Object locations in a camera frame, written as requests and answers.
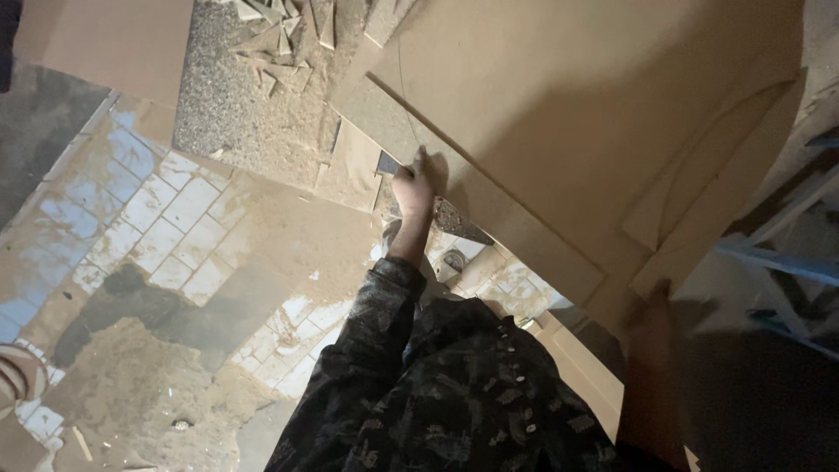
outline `brown fiberboard panel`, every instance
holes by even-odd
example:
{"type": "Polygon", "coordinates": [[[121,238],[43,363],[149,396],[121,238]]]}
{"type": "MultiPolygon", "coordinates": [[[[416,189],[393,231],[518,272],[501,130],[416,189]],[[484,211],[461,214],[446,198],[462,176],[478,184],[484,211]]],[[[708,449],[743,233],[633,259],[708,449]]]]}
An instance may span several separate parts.
{"type": "Polygon", "coordinates": [[[600,284],[597,267],[369,78],[336,111],[403,165],[424,145],[437,191],[572,302],[582,304],[600,284]]]}
{"type": "Polygon", "coordinates": [[[636,293],[645,296],[662,277],[679,286],[693,270],[695,260],[722,235],[773,164],[777,150],[784,145],[795,120],[804,84],[805,74],[801,74],[793,84],[776,86],[783,95],[661,244],[659,252],[635,276],[632,288],[636,293]],[[720,211],[730,214],[716,221],[709,218],[720,211]]]}
{"type": "Polygon", "coordinates": [[[174,108],[194,0],[26,0],[19,58],[174,108]]]}

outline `white tile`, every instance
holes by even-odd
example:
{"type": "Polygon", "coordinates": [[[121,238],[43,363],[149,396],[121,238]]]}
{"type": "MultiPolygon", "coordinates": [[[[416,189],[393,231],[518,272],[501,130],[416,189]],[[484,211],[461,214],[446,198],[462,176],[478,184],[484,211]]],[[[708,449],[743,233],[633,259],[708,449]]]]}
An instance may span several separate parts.
{"type": "Polygon", "coordinates": [[[244,216],[255,187],[256,182],[252,178],[240,173],[233,177],[230,186],[225,189],[207,213],[225,228],[233,228],[244,216]]]}
{"type": "Polygon", "coordinates": [[[481,249],[487,247],[485,244],[476,243],[471,239],[458,238],[455,241],[455,249],[458,249],[466,256],[467,259],[473,260],[475,256],[481,252],[481,249]]]}
{"type": "Polygon", "coordinates": [[[61,426],[63,421],[64,417],[60,414],[41,405],[35,409],[32,416],[23,424],[23,427],[39,441],[46,441],[61,426]]]}
{"type": "Polygon", "coordinates": [[[269,355],[253,374],[269,388],[274,388],[290,371],[291,367],[282,359],[275,355],[269,355]]]}
{"type": "Polygon", "coordinates": [[[221,240],[227,230],[210,215],[204,215],[175,248],[175,256],[191,269],[197,269],[221,240]]]}
{"type": "Polygon", "coordinates": [[[245,370],[247,370],[248,372],[250,372],[250,373],[252,374],[252,373],[256,372],[256,371],[257,371],[257,369],[259,369],[259,366],[260,366],[261,364],[260,364],[260,363],[259,363],[259,361],[258,361],[258,360],[256,360],[254,357],[252,357],[252,356],[248,356],[248,357],[246,357],[246,358],[242,361],[242,363],[241,363],[240,365],[241,365],[241,366],[242,366],[245,370]]]}
{"type": "Polygon", "coordinates": [[[288,398],[301,398],[309,384],[312,370],[315,369],[315,361],[305,356],[285,378],[277,384],[277,391],[288,398]]]}
{"type": "Polygon", "coordinates": [[[343,323],[339,326],[336,326],[320,340],[318,344],[315,344],[315,347],[309,351],[309,356],[312,359],[317,359],[320,356],[320,352],[326,347],[331,344],[334,344],[335,341],[338,340],[338,335],[341,334],[341,329],[344,327],[343,323]]]}
{"type": "Polygon", "coordinates": [[[306,315],[311,313],[314,308],[311,302],[312,300],[303,295],[292,296],[283,302],[282,309],[285,312],[285,316],[289,317],[291,324],[297,326],[301,321],[305,320],[306,315]]]}
{"type": "Polygon", "coordinates": [[[163,180],[180,190],[184,188],[186,182],[190,181],[192,173],[196,170],[198,170],[198,165],[195,162],[170,151],[160,163],[158,172],[163,180]]]}
{"type": "Polygon", "coordinates": [[[188,232],[207,208],[216,200],[219,191],[204,179],[196,177],[186,184],[177,197],[172,201],[164,218],[168,219],[179,230],[188,232]]]}
{"type": "Polygon", "coordinates": [[[87,253],[87,259],[110,274],[142,236],[143,234],[133,226],[117,218],[96,244],[93,244],[91,251],[87,253]]]}
{"type": "Polygon", "coordinates": [[[107,277],[105,271],[96,267],[87,258],[83,259],[73,272],[73,281],[87,292],[87,295],[93,295],[93,292],[102,285],[105,277],[107,277]]]}
{"type": "Polygon", "coordinates": [[[21,401],[18,405],[14,408],[14,414],[18,416],[18,422],[20,424],[26,424],[26,420],[32,417],[32,413],[35,413],[35,410],[41,406],[41,399],[36,398],[30,401],[21,401]]]}
{"type": "Polygon", "coordinates": [[[128,257],[146,272],[153,274],[182,238],[184,234],[179,229],[172,223],[159,218],[143,235],[128,257]]]}
{"type": "Polygon", "coordinates": [[[192,269],[174,256],[169,256],[149,278],[149,283],[170,290],[180,289],[192,275],[192,269]]]}
{"type": "Polygon", "coordinates": [[[211,254],[181,290],[193,303],[203,307],[232,273],[231,266],[211,254]]]}
{"type": "Polygon", "coordinates": [[[216,254],[227,262],[233,269],[238,269],[248,261],[248,256],[253,250],[254,237],[251,231],[252,224],[244,218],[224,238],[216,248],[216,254]]]}
{"type": "Polygon", "coordinates": [[[279,335],[267,325],[263,325],[245,343],[245,347],[252,349],[252,356],[263,362],[279,347],[279,335]]]}
{"type": "Polygon", "coordinates": [[[349,313],[350,308],[352,308],[352,302],[353,300],[345,300],[344,302],[333,303],[328,307],[317,307],[312,310],[312,313],[309,313],[306,319],[313,322],[318,328],[326,331],[349,313]]]}
{"type": "Polygon", "coordinates": [[[428,256],[428,261],[432,264],[436,262],[449,248],[457,241],[457,236],[438,232],[433,242],[430,242],[425,251],[428,256]]]}
{"type": "Polygon", "coordinates": [[[227,186],[230,185],[230,181],[228,179],[219,176],[216,172],[213,172],[206,167],[199,167],[198,175],[204,177],[204,180],[210,182],[212,186],[220,191],[226,189],[227,186]]]}
{"type": "Polygon", "coordinates": [[[530,273],[530,269],[519,258],[511,257],[504,264],[504,267],[492,276],[492,280],[498,285],[498,288],[509,293],[521,281],[526,279],[530,273]]]}
{"type": "Polygon", "coordinates": [[[295,365],[303,359],[310,350],[325,336],[314,323],[304,320],[291,340],[281,340],[276,354],[288,365],[295,365]]]}
{"type": "Polygon", "coordinates": [[[178,191],[171,185],[152,174],[128,201],[125,209],[122,210],[122,219],[140,231],[146,232],[177,194],[178,191]]]}

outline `person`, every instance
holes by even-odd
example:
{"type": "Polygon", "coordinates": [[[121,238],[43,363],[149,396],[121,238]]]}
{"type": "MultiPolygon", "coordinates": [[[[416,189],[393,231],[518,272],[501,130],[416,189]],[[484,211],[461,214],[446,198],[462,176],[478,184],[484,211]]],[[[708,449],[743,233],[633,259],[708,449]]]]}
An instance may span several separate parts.
{"type": "Polygon", "coordinates": [[[545,348],[479,299],[420,303],[435,193],[420,149],[393,193],[403,219],[320,354],[266,472],[688,470],[670,373],[667,286],[624,346],[613,446],[545,348]]]}

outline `wood chip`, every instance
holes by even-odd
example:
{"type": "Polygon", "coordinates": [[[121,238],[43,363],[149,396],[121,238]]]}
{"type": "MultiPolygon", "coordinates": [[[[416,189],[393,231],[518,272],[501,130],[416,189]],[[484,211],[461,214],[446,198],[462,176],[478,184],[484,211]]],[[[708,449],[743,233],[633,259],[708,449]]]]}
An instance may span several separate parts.
{"type": "Polygon", "coordinates": [[[328,50],[335,50],[335,0],[329,4],[329,13],[320,32],[320,45],[328,50]]]}
{"type": "Polygon", "coordinates": [[[73,434],[75,434],[76,439],[79,440],[79,445],[81,446],[81,452],[85,453],[85,459],[87,462],[93,462],[93,456],[91,455],[91,450],[87,448],[87,443],[85,443],[85,436],[81,434],[78,427],[73,427],[73,434]]]}
{"type": "Polygon", "coordinates": [[[249,7],[258,11],[259,14],[261,14],[263,18],[267,19],[271,24],[276,24],[283,19],[283,15],[281,15],[277,10],[268,8],[265,5],[262,5],[260,2],[257,2],[256,0],[243,1],[247,3],[249,7]]]}
{"type": "Polygon", "coordinates": [[[291,36],[294,29],[297,28],[298,24],[300,24],[300,18],[301,17],[296,17],[283,20],[283,28],[285,29],[285,34],[287,36],[291,36]]]}
{"type": "Polygon", "coordinates": [[[285,33],[285,29],[280,29],[279,32],[279,55],[291,54],[291,44],[289,43],[289,36],[285,33]]]}
{"type": "Polygon", "coordinates": [[[294,2],[291,0],[285,0],[285,11],[289,13],[291,18],[297,18],[300,16],[300,10],[294,5],[294,2]]]}
{"type": "Polygon", "coordinates": [[[271,0],[271,9],[283,17],[289,16],[289,12],[285,10],[285,6],[283,5],[283,0],[271,0]]]}

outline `wooden plank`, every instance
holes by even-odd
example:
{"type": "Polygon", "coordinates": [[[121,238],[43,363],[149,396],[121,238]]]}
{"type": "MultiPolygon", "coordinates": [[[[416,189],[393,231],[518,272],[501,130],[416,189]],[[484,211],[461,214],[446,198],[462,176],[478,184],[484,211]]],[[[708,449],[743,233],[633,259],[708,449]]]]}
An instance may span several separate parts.
{"type": "Polygon", "coordinates": [[[364,77],[348,99],[335,106],[403,165],[410,165],[424,145],[438,193],[575,304],[583,304],[602,281],[602,273],[589,260],[369,78],[364,77]]]}
{"type": "Polygon", "coordinates": [[[817,185],[801,192],[801,194],[795,197],[792,202],[788,203],[783,210],[778,212],[778,214],[773,216],[772,219],[766,222],[766,224],[752,233],[748,237],[748,243],[755,245],[771,238],[780,229],[795,220],[799,215],[801,215],[801,213],[807,211],[807,208],[812,207],[813,204],[818,202],[823,196],[838,187],[839,165],[835,166],[830,172],[826,173],[817,185]]]}
{"type": "Polygon", "coordinates": [[[383,48],[416,0],[378,0],[364,34],[383,48]]]}

